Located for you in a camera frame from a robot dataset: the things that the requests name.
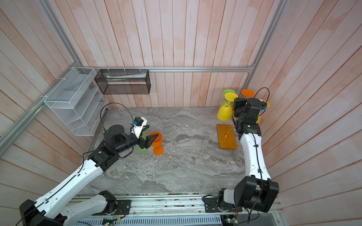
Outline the orange wooden rack base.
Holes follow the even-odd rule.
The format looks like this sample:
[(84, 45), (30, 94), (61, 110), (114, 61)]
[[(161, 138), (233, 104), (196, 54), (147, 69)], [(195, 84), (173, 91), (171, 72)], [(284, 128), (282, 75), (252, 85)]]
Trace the orange wooden rack base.
[(217, 134), (220, 149), (237, 149), (237, 143), (232, 125), (217, 124)]

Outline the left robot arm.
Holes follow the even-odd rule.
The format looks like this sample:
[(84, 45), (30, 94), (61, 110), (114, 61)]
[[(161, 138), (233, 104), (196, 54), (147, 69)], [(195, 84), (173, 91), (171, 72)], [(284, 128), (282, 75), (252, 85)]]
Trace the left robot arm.
[(93, 198), (68, 206), (69, 201), (96, 177), (107, 171), (121, 156), (120, 153), (135, 146), (149, 148), (157, 139), (153, 134), (143, 138), (149, 125), (134, 124), (126, 134), (122, 125), (113, 125), (104, 132), (104, 139), (70, 176), (36, 201), (26, 200), (20, 207), (24, 226), (69, 226), (93, 214), (115, 215), (119, 209), (117, 199), (109, 191), (99, 192)]

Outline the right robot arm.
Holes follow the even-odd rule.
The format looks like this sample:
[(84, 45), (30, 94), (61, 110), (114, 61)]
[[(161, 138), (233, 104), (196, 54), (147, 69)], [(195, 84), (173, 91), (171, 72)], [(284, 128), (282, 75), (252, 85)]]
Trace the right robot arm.
[(245, 177), (234, 189), (223, 188), (218, 193), (217, 205), (222, 211), (244, 207), (267, 213), (279, 185), (271, 180), (262, 152), (262, 133), (257, 123), (260, 111), (267, 103), (256, 98), (236, 98), (233, 122), (245, 158)]

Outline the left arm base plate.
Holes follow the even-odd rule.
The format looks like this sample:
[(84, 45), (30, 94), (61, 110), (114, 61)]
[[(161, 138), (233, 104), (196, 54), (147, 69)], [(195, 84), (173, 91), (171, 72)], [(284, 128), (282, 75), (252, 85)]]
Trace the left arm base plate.
[(107, 204), (104, 211), (95, 213), (93, 216), (101, 215), (129, 215), (131, 208), (131, 200), (116, 200), (111, 201), (111, 204)]

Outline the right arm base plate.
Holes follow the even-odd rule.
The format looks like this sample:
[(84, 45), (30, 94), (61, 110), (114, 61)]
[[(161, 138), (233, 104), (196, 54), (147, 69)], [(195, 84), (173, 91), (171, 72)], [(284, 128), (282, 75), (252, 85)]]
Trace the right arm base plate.
[(233, 204), (219, 204), (218, 198), (214, 196), (207, 195), (202, 198), (202, 201), (204, 202), (206, 213), (243, 212), (241, 207), (235, 207)]

